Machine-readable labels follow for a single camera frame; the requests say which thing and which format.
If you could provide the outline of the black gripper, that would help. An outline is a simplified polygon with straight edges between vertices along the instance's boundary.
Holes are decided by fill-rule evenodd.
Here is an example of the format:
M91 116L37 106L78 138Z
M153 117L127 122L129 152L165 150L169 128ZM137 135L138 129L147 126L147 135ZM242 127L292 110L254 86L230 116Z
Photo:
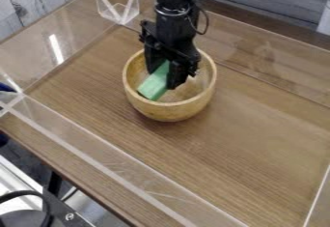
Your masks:
M181 8L155 7L157 20L141 21L139 40L145 43L145 58L149 73L169 61L166 87L174 90L197 75L201 53L194 44L200 32L200 7L187 4Z

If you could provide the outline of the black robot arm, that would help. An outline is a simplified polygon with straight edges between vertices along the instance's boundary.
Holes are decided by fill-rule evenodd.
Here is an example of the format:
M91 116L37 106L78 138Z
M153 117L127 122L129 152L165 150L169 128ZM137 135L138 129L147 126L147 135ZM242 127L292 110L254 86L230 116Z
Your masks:
M174 90L197 75L202 55L196 37L208 32L209 16L200 0L157 0L154 10L157 20L141 21L146 67L154 73L169 61L166 87Z

